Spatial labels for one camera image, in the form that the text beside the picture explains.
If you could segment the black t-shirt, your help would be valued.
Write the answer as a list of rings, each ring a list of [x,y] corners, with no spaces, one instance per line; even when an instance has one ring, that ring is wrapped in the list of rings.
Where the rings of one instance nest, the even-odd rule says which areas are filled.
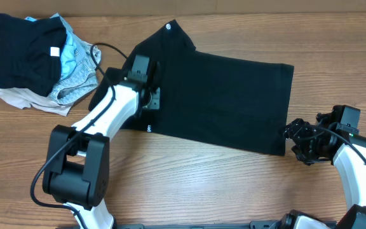
[[[283,129],[294,67],[201,53],[176,21],[139,43],[121,69],[108,68],[91,99],[94,108],[137,55],[160,64],[153,85],[160,107],[128,119],[123,128],[282,156]]]

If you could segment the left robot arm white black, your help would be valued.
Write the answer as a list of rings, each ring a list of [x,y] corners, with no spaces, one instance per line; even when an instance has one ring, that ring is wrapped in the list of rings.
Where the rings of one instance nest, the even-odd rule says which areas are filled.
[[[37,176],[43,191],[55,199],[52,206],[70,210],[80,228],[117,227],[104,201],[110,143],[127,119],[144,109],[159,109],[160,74],[160,62],[136,55],[118,79],[105,78],[107,92],[89,114],[71,127],[52,130]]]

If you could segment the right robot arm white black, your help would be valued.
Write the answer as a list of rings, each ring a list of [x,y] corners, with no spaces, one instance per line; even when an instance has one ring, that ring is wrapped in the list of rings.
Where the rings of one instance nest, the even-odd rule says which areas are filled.
[[[294,142],[292,151],[306,165],[330,162],[338,171],[347,212],[336,223],[292,210],[272,228],[366,228],[366,137],[360,136],[360,110],[336,105],[331,113],[316,116],[312,125],[301,118],[285,127],[284,137]]]

